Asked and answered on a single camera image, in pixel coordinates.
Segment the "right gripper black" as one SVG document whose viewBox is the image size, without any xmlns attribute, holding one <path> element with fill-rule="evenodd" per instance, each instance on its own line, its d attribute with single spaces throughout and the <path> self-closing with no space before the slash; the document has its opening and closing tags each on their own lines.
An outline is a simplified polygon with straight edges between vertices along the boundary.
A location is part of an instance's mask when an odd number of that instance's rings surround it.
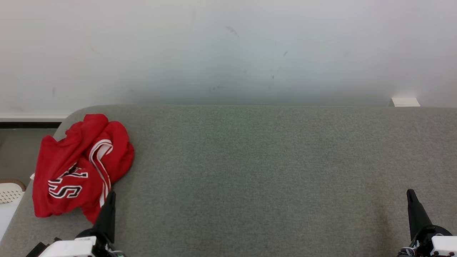
<svg viewBox="0 0 457 257">
<path fill-rule="evenodd" d="M 398 257 L 453 257 L 453 236 L 441 226 L 433 226 L 413 189 L 407 190 L 407 210 L 411 244 Z"/>
</svg>

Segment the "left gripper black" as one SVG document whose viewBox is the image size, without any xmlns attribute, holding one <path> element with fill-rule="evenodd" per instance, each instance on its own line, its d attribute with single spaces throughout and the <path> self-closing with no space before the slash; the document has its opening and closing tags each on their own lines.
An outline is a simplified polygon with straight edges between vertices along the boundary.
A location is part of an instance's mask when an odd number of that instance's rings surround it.
<svg viewBox="0 0 457 257">
<path fill-rule="evenodd" d="M 90 257 L 125 257 L 121 250 L 114 247 L 116 192 L 110 191 L 104 205 L 90 229 L 82 231 L 75 240 L 89 240 L 92 243 Z"/>
</svg>

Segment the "red basketball jersey number 23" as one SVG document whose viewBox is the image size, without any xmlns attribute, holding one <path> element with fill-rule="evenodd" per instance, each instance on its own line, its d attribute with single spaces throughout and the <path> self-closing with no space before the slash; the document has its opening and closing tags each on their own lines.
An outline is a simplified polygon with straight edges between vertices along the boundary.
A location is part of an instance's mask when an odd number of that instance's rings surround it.
<svg viewBox="0 0 457 257">
<path fill-rule="evenodd" d="M 96 159 L 106 127 L 107 123 L 79 122 L 60 141 L 50 136 L 43 139 L 32 190 L 36 217 L 80 208 L 86 219 L 95 223 L 111 188 L 106 170 Z"/>
</svg>

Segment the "white perforated laundry basket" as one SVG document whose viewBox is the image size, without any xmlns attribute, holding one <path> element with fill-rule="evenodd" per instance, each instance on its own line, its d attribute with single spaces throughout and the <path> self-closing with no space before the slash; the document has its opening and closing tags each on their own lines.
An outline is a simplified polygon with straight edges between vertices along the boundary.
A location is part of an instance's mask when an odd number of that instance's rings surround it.
<svg viewBox="0 0 457 257">
<path fill-rule="evenodd" d="M 26 185 L 17 179 L 0 179 L 0 242 L 26 191 Z"/>
</svg>

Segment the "grey fabric sofa seat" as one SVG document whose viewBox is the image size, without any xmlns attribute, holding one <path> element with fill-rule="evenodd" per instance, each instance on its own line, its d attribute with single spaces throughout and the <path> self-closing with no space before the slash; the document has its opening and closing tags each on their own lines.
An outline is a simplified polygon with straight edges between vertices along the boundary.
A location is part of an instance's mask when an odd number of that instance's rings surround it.
<svg viewBox="0 0 457 257">
<path fill-rule="evenodd" d="M 106 105 L 135 149 L 114 185 L 128 257 L 396 257 L 407 197 L 457 235 L 457 109 Z"/>
</svg>

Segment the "small white wall box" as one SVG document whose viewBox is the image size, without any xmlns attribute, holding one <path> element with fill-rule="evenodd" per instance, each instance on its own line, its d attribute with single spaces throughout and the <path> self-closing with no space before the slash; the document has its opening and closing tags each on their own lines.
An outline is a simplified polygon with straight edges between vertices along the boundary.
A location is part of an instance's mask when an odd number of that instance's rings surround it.
<svg viewBox="0 0 457 257">
<path fill-rule="evenodd" d="M 415 97 L 392 97 L 389 107 L 420 107 Z"/>
</svg>

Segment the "white wall skirting board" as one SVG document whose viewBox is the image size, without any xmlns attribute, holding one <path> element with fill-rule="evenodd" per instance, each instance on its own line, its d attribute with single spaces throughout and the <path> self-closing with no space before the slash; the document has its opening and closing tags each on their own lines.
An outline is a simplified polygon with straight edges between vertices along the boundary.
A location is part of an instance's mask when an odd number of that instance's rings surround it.
<svg viewBox="0 0 457 257">
<path fill-rule="evenodd" d="M 0 122 L 62 122 L 67 115 L 0 115 Z"/>
</svg>

